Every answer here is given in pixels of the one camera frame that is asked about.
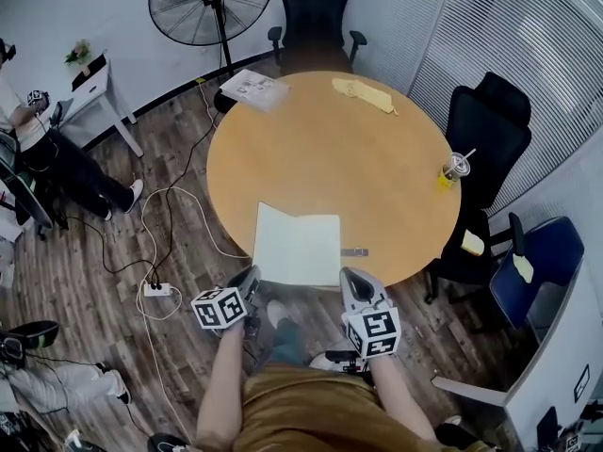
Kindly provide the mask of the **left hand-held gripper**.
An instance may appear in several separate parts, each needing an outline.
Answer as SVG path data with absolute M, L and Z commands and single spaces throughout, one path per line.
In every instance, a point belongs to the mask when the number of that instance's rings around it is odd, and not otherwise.
M 257 318 L 253 296 L 260 284 L 261 272 L 256 265 L 247 266 L 225 287 L 201 292 L 190 302 L 192 311 L 203 330 L 224 331 L 248 318 Z

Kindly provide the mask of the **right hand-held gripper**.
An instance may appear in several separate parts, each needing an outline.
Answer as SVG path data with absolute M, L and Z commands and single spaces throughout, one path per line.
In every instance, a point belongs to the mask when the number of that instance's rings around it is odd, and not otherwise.
M 339 273 L 345 333 L 358 355 L 372 359 L 395 353 L 401 337 L 399 310 L 384 285 L 354 267 Z

